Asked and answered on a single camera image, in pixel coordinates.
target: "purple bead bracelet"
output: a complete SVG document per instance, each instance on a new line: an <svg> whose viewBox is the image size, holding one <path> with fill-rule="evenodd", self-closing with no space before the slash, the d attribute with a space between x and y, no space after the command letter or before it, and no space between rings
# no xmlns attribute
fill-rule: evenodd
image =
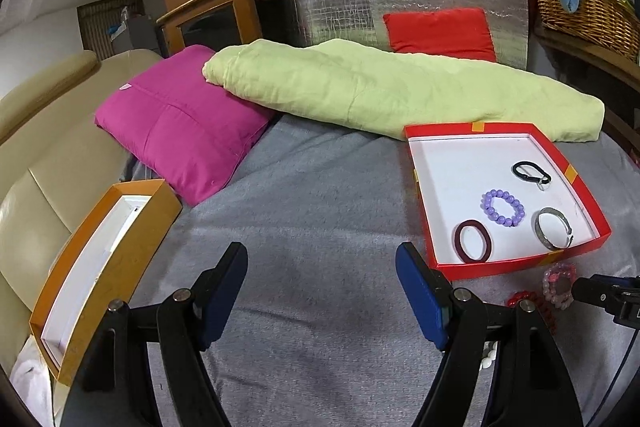
<svg viewBox="0 0 640 427"><path fill-rule="evenodd" d="M494 198L502 198L504 201L511 204L511 206L516 211L515 214L513 214L513 217L504 217L498 214L498 212L495 211L495 208L491 205ZM508 193L506 190L494 189L490 190L486 194L483 194L482 206L484 207L484 211L486 212L487 216L489 216L489 219L504 227L517 227L525 216L524 206L522 206L520 204L520 201L510 193Z"/></svg>

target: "beige leather sofa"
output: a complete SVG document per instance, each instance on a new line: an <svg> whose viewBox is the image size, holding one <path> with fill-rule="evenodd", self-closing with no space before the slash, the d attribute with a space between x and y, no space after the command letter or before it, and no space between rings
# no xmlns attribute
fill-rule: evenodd
<svg viewBox="0 0 640 427"><path fill-rule="evenodd" d="M0 365L7 375L52 262L127 159L94 125L94 112L158 60L134 50L99 62L85 51L0 99ZM56 419L66 392L55 385Z"/></svg>

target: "cardboard box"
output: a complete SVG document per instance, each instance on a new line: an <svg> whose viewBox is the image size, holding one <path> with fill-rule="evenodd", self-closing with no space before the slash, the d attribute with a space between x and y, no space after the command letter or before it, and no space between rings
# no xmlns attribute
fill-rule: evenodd
<svg viewBox="0 0 640 427"><path fill-rule="evenodd" d="M164 180L112 185L71 236L30 318L56 380L71 385L109 302L129 301L181 208Z"/></svg>
<svg viewBox="0 0 640 427"><path fill-rule="evenodd" d="M578 172L562 153L530 123L446 123L405 128L414 162L414 177L427 247L427 262L449 280L471 279L554 263L601 247L611 234L602 210ZM511 167L520 161L539 165L551 175L548 188L517 178ZM517 227L488 219L482 195L493 188L508 190L523 204L526 217ZM494 198L496 211L511 217L513 208ZM543 207L560 210L569 220L574 241L569 248L548 251L533 222ZM453 245L456 227L468 219L484 225L492 242L485 263L464 263ZM562 222L548 214L540 225L555 245L564 245ZM484 250L474 229L461 234L473 259Z"/></svg>

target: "wooden shelf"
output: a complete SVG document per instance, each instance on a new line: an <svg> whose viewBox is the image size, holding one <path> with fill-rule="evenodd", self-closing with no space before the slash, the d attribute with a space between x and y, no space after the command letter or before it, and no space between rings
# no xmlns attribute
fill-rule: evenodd
<svg viewBox="0 0 640 427"><path fill-rule="evenodd" d="M583 60L640 93L640 67L631 60L596 44L544 28L540 23L535 26L534 34L543 46ZM602 130L626 153L640 155L640 134L608 107L605 107Z"/></svg>
<svg viewBox="0 0 640 427"><path fill-rule="evenodd" d="M640 67L625 57L582 39L536 25L533 33L543 46L580 58L640 93Z"/></svg>

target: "wicker basket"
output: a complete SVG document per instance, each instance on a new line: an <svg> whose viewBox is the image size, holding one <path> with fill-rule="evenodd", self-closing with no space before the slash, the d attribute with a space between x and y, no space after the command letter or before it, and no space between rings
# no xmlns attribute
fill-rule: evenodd
<svg viewBox="0 0 640 427"><path fill-rule="evenodd" d="M638 62L640 22L620 0L580 0L575 13L567 13L560 0L538 0L543 25L593 42Z"/></svg>

